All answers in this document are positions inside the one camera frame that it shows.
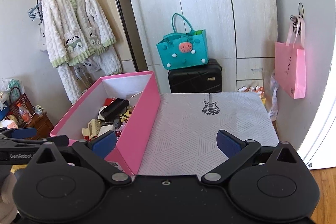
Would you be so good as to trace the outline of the black suitcase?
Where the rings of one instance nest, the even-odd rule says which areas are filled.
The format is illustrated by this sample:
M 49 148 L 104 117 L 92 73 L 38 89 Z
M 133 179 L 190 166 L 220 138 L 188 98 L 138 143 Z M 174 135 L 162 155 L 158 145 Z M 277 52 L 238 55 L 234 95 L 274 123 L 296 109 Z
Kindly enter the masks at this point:
M 215 59 L 195 67 L 171 70 L 167 76 L 171 93 L 222 92 L 222 67 Z

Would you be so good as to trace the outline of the white fleece bathrobe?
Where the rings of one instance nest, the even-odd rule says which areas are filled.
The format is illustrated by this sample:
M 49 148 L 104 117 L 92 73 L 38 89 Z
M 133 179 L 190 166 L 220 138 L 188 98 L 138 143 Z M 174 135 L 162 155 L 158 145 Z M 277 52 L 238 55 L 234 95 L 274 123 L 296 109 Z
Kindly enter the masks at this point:
M 122 73 L 115 35 L 97 0 L 42 0 L 42 14 L 49 60 L 72 104 L 83 93 L 74 66 L 89 62 L 107 76 Z

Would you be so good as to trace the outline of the black tray lid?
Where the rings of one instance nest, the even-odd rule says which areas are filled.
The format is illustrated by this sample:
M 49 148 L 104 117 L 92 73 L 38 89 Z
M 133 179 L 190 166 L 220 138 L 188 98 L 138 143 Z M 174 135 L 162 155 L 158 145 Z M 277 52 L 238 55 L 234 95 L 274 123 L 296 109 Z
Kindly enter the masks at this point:
M 129 106 L 129 101 L 116 98 L 108 106 L 100 111 L 100 115 L 106 120 L 113 120 L 123 109 Z

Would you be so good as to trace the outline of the cream hair claw clip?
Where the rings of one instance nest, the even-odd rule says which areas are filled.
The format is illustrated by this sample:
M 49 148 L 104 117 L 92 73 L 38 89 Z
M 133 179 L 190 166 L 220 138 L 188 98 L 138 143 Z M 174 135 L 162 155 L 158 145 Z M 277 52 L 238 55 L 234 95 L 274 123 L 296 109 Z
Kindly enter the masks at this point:
M 92 140 L 96 137 L 98 137 L 98 134 L 100 132 L 101 128 L 101 122 L 99 119 L 92 119 L 91 121 L 88 122 L 87 127 L 83 128 L 82 135 L 88 139 Z

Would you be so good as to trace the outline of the white wardrobe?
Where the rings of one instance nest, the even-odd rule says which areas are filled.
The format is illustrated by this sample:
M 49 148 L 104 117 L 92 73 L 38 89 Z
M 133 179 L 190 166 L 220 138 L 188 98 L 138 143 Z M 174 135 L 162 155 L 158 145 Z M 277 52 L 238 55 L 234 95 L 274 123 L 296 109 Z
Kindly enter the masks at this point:
M 168 72 L 157 51 L 165 34 L 205 30 L 209 57 L 222 67 L 225 92 L 263 86 L 274 67 L 276 0 L 118 0 L 139 70 L 155 73 L 168 93 Z

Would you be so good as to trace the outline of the pink paper bag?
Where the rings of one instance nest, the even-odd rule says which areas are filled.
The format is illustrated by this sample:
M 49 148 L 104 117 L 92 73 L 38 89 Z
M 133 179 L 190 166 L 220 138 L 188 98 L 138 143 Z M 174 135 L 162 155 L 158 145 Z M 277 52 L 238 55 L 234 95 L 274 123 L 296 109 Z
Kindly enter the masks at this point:
M 275 43 L 275 79 L 294 100 L 306 95 L 305 34 L 305 21 L 298 16 L 297 32 L 290 28 L 286 42 Z

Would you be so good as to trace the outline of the pink storage box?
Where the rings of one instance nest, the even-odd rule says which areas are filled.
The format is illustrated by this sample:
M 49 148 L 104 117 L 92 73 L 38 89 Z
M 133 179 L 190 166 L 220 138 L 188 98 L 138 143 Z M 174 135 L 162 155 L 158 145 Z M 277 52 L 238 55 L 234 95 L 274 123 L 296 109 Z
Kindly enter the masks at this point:
M 98 118 L 105 101 L 111 98 L 126 99 L 129 106 L 118 114 L 121 133 L 105 159 L 127 174 L 136 175 L 161 102 L 152 71 L 99 78 L 67 111 L 50 135 L 67 135 L 71 144 L 82 139 L 82 130 Z

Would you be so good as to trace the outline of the white charger cube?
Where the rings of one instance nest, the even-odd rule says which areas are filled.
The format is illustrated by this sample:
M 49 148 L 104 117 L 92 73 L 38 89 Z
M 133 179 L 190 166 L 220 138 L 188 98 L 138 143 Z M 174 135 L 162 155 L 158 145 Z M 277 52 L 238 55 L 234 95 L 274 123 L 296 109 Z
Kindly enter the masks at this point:
M 108 131 L 114 131 L 115 127 L 112 124 L 101 126 L 98 136 L 104 135 Z

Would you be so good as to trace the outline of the wooden side cabinet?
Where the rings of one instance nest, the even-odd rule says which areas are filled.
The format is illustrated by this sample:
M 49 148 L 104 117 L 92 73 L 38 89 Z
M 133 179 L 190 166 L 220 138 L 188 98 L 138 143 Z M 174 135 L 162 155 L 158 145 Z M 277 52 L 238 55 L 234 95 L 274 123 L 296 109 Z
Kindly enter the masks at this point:
M 31 122 L 26 124 L 25 127 L 33 127 L 37 130 L 35 136 L 29 137 L 31 140 L 48 138 L 51 131 L 54 129 L 54 126 L 49 120 L 46 112 L 43 112 L 42 114 L 35 113 L 31 118 Z

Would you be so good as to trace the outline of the white patterned table mat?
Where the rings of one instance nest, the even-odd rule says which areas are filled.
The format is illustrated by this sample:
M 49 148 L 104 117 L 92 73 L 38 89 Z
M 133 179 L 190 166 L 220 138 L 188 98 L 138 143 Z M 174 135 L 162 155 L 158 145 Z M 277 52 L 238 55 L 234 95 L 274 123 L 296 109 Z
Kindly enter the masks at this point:
M 161 95 L 139 174 L 201 177 L 227 160 L 217 147 L 219 130 L 264 146 L 278 144 L 268 113 L 255 93 L 166 93 Z

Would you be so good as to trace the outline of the red patterned envelope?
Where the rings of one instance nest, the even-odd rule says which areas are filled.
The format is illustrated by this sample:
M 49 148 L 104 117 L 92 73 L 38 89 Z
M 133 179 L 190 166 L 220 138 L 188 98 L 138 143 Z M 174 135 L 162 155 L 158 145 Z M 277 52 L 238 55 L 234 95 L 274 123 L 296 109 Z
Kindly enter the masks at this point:
M 116 98 L 107 98 L 107 99 L 104 101 L 103 106 L 108 106 L 108 105 L 110 105 L 112 102 L 114 102 L 115 100 L 116 100 Z

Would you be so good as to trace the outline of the teal felt tote bag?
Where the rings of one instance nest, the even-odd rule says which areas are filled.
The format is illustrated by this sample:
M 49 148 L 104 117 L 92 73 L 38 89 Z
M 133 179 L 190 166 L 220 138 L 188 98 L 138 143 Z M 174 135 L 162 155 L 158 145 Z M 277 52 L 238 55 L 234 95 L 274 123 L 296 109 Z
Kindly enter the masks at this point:
M 190 32 L 180 33 L 175 28 L 175 17 L 179 16 L 190 28 Z M 173 32 L 165 35 L 156 44 L 162 65 L 166 70 L 205 65 L 209 61 L 206 30 L 194 30 L 191 23 L 181 14 L 171 18 Z

